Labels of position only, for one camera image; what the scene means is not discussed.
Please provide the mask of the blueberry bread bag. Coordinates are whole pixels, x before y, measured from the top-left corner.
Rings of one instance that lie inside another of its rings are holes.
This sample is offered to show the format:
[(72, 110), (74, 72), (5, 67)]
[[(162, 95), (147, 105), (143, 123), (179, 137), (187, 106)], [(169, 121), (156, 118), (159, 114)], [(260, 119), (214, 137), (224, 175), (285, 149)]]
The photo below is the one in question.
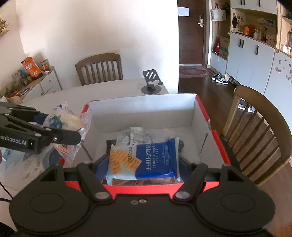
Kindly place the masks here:
[(53, 147), (61, 154), (69, 165), (72, 165), (78, 151), (85, 141), (90, 129), (92, 112), (83, 112), (75, 115), (69, 108), (68, 102), (58, 104), (45, 118), (43, 126), (55, 129), (77, 131), (81, 135), (81, 141), (77, 145), (65, 143), (53, 144)]

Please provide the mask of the blue biscuit packet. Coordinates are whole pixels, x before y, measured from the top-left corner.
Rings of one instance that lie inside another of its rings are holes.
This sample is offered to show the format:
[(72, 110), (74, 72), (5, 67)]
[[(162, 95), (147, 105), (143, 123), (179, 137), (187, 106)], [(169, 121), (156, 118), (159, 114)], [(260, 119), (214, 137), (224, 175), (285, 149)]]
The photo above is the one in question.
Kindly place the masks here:
[(179, 174), (179, 138), (160, 143), (111, 145), (105, 179), (146, 180), (175, 178)]

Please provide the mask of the white printed plastic pouch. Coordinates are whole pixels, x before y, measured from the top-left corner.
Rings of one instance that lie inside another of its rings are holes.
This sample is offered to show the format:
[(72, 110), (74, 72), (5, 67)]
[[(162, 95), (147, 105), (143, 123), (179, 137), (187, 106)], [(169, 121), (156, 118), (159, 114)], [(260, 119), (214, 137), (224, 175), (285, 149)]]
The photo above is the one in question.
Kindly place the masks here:
[(175, 138), (176, 133), (168, 129), (144, 129), (142, 127), (130, 127), (119, 133), (116, 146), (129, 146), (140, 144), (161, 143)]

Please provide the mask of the beige foil snack bag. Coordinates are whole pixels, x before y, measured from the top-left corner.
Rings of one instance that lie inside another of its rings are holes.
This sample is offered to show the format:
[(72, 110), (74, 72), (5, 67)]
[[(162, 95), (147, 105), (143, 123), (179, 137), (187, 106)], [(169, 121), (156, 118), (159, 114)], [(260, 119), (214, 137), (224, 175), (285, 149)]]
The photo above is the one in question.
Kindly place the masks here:
[(157, 179), (140, 179), (140, 180), (122, 180), (112, 178), (107, 181), (106, 178), (101, 180), (103, 184), (112, 186), (151, 186), (151, 185), (168, 185), (182, 183), (181, 178), (169, 177), (169, 178), (157, 178)]

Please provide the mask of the small dark wrapper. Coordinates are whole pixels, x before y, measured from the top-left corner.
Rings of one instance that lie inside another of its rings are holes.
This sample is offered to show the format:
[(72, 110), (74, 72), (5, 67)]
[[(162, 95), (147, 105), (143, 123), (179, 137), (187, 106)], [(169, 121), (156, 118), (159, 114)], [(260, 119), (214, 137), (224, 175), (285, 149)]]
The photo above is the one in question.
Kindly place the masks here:
[(179, 139), (179, 147), (178, 147), (179, 153), (182, 152), (184, 147), (185, 147), (185, 144), (184, 144), (183, 140)]

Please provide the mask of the wooden tray box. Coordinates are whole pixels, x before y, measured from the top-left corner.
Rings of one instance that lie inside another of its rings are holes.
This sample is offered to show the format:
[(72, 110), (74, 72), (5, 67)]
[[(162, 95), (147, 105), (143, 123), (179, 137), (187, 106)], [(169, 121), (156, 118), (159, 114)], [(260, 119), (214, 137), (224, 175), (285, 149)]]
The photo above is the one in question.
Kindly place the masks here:
[(19, 105), (23, 103), (22, 99), (18, 95), (13, 96), (13, 97), (6, 97), (6, 100), (8, 103), (15, 104), (15, 105)]

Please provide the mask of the white side cabinet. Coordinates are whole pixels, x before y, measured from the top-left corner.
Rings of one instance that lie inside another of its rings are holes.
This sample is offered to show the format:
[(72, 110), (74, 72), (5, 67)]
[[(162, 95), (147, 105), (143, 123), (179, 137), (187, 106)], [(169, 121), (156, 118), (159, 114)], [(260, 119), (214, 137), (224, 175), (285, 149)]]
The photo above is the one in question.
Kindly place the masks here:
[(16, 92), (15, 96), (20, 96), (24, 103), (59, 91), (62, 91), (62, 86), (54, 66), (50, 66), (49, 71), (45, 71), (41, 78), (32, 81), (30, 84), (20, 89)]

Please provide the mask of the orange chip bag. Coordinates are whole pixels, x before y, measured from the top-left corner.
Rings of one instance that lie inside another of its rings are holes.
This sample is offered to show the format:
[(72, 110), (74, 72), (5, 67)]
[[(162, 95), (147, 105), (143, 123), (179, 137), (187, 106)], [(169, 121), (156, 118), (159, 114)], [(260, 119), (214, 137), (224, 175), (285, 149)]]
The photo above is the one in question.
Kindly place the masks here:
[(32, 59), (32, 57), (26, 57), (22, 62), (22, 66), (32, 79), (38, 79), (43, 76), (42, 71)]

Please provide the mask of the red cardboard shoe box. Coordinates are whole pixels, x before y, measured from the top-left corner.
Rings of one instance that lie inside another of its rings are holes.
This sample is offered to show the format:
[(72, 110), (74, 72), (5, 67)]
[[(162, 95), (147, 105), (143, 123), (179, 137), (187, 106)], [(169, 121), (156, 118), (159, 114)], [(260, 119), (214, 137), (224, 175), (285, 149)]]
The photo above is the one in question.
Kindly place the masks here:
[(98, 160), (106, 153), (106, 142), (131, 127), (142, 127), (154, 143), (179, 138), (184, 143), (180, 163), (181, 180), (188, 179), (187, 163), (203, 162), (221, 168), (229, 158), (219, 135), (210, 128), (209, 116), (196, 94), (161, 94), (95, 100), (83, 112), (92, 115), (84, 147), (75, 164)]

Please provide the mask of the far wooden chair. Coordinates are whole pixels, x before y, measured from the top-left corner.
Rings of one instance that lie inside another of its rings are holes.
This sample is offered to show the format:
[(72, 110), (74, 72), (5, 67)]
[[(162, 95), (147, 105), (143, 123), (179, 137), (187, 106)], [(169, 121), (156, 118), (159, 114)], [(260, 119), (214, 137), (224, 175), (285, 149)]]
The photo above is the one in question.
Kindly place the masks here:
[(121, 57), (116, 53), (87, 57), (79, 61), (75, 69), (83, 86), (123, 79)]

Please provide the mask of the wooden chair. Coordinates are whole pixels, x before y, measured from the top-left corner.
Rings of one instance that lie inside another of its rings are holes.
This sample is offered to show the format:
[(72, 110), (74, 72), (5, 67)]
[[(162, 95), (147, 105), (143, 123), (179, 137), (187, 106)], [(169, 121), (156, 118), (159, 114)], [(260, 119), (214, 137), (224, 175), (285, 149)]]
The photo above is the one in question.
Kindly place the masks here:
[(116, 53), (87, 57), (79, 61), (75, 69), (83, 86), (123, 79), (121, 57)]
[(220, 140), (231, 164), (262, 185), (291, 160), (291, 131), (261, 93), (237, 86)]

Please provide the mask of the right wooden chair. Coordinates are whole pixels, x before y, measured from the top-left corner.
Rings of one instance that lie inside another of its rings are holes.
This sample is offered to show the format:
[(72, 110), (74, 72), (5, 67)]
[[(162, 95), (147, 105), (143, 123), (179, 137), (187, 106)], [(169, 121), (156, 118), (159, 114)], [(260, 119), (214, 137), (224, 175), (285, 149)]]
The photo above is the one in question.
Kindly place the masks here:
[(237, 86), (220, 140), (231, 164), (262, 185), (291, 160), (291, 131), (261, 93)]

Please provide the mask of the sneakers on floor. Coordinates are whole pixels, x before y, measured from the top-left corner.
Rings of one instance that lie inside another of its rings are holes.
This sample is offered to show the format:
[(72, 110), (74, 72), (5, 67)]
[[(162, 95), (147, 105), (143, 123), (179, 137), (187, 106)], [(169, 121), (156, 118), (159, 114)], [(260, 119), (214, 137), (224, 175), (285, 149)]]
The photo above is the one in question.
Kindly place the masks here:
[(223, 85), (227, 85), (229, 82), (227, 80), (225, 80), (221, 74), (213, 74), (211, 76), (211, 79), (216, 82), (216, 83), (219, 83), (219, 84), (223, 84)]

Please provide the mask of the hanging tote bag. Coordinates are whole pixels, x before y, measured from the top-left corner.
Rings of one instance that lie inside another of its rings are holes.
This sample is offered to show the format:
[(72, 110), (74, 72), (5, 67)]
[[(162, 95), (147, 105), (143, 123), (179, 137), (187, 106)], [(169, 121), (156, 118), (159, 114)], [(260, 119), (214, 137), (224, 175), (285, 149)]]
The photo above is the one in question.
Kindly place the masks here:
[(226, 21), (226, 11), (224, 9), (221, 9), (219, 5), (216, 3), (215, 8), (210, 10), (211, 12), (211, 20), (212, 21)]

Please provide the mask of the white wall cabinets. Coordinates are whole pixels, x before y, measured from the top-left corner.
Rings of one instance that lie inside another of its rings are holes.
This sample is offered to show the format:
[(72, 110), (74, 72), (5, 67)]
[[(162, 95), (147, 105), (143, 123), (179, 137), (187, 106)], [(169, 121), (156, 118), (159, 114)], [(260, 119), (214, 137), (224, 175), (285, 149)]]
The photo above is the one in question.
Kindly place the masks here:
[(212, 1), (226, 21), (212, 21), (209, 68), (266, 96), (291, 124), (291, 52), (286, 36), (291, 20), (279, 1)]

